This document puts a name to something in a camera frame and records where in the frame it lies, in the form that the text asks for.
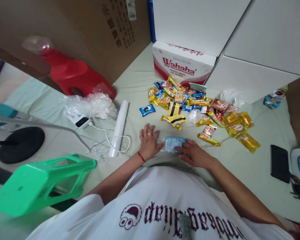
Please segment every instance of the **white t-shirt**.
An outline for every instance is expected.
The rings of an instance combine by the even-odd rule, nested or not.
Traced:
[[[171,167],[142,167],[106,206],[99,195],[89,195],[27,239],[179,239],[181,214],[191,219],[192,239],[293,240],[276,225],[240,218],[201,178]]]

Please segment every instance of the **wahaha logo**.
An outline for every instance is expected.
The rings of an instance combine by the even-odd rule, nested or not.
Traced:
[[[191,76],[194,76],[194,71],[193,70],[190,70],[188,67],[185,67],[185,68],[181,67],[177,63],[171,63],[171,62],[172,62],[172,60],[167,59],[167,58],[163,58],[163,63],[166,67],[169,67],[169,68],[178,70],[180,72],[190,74]]]

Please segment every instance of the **person's left hand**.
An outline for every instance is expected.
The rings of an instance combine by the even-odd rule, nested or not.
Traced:
[[[149,125],[150,124],[147,123],[144,126],[144,129],[140,131],[141,148],[139,153],[145,161],[156,155],[164,145],[164,143],[157,145],[157,138],[160,130],[157,130],[154,134],[152,134],[155,125],[152,125],[151,127],[149,127]]]

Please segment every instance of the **hand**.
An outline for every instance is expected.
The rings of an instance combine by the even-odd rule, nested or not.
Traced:
[[[175,147],[175,150],[185,153],[186,155],[179,155],[179,158],[193,167],[201,167],[211,170],[218,160],[208,154],[205,150],[198,146],[195,141],[187,140],[183,144],[183,148]]]
[[[155,125],[152,125],[151,127],[149,127],[149,125],[150,124],[147,123],[144,126],[144,129],[140,131],[141,148],[139,153],[145,161],[156,155],[164,145],[164,143],[157,145],[157,138],[160,130],[157,130],[154,134],[152,134]]]

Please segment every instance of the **red string bracelet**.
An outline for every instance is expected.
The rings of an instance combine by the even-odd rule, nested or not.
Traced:
[[[146,160],[144,160],[144,158],[141,156],[141,154],[138,151],[138,155],[141,157],[142,161],[146,162]]]

